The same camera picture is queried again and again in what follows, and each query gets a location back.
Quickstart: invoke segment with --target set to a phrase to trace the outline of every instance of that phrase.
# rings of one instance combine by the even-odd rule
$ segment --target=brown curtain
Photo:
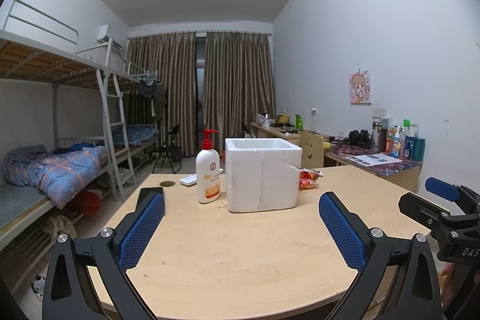
[[[158,72],[167,94],[163,135],[180,124],[176,144],[184,156],[195,155],[195,33],[159,34],[131,39],[128,59]],[[128,97],[129,124],[152,124],[151,100],[131,93]]]
[[[212,32],[206,38],[206,128],[217,129],[215,149],[236,137],[258,113],[275,114],[270,48],[266,34]]]

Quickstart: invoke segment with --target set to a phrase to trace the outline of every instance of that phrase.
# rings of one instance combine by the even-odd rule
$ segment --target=green bottle
[[[302,117],[300,117],[299,114],[296,114],[295,115],[295,127],[298,129],[298,130],[303,130],[303,123],[302,123]]]

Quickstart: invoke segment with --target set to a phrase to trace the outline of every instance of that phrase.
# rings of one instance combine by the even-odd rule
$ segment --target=white foam box
[[[293,208],[302,149],[283,139],[226,139],[226,200],[229,211]]]

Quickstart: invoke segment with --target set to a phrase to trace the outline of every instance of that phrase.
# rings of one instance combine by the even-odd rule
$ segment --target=headphones
[[[349,144],[356,145],[358,147],[370,148],[371,138],[367,130],[361,131],[353,130],[349,133]]]

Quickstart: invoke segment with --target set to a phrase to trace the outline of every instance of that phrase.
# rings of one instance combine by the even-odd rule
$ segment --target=wooden table
[[[399,163],[381,164],[378,166],[364,167],[360,164],[352,162],[347,159],[345,155],[368,155],[371,150],[364,150],[356,147],[357,151],[348,151],[348,153],[339,153],[335,149],[335,145],[332,144],[330,150],[324,151],[324,156],[328,159],[332,159],[336,162],[336,165],[348,164],[361,168],[364,171],[374,174],[388,182],[395,183],[396,185],[403,187],[404,189],[415,193],[417,191],[417,182],[420,176],[420,170],[422,169],[422,162],[412,162],[411,160],[404,160]]]
[[[412,238],[428,233],[398,211],[405,190],[353,166],[322,170],[320,189],[299,192],[297,206],[282,211],[233,214],[227,210],[225,176],[220,198],[202,205],[182,175],[150,175],[140,187],[165,180],[166,214],[140,262],[127,274],[160,318],[283,318],[342,296],[356,271],[349,269],[318,215],[318,199],[334,191],[369,227]],[[106,226],[134,210],[139,190]],[[100,300],[111,300],[91,268]]]
[[[286,136],[285,133],[283,133],[282,128],[275,128],[275,127],[264,128],[261,125],[252,123],[250,125],[250,129],[251,129],[251,133],[256,135],[260,139],[279,138],[279,139],[284,139],[286,141],[289,141],[292,144],[295,144],[297,146],[300,144],[300,134],[293,133]]]

